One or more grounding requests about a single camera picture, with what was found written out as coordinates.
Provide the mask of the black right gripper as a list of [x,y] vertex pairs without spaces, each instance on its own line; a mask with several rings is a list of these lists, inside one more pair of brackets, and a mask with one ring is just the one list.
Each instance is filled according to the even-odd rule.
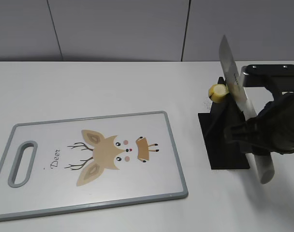
[[226,143],[238,144],[241,153],[260,155],[260,147],[280,154],[294,153],[294,93],[269,101],[256,118],[227,126],[223,133]]

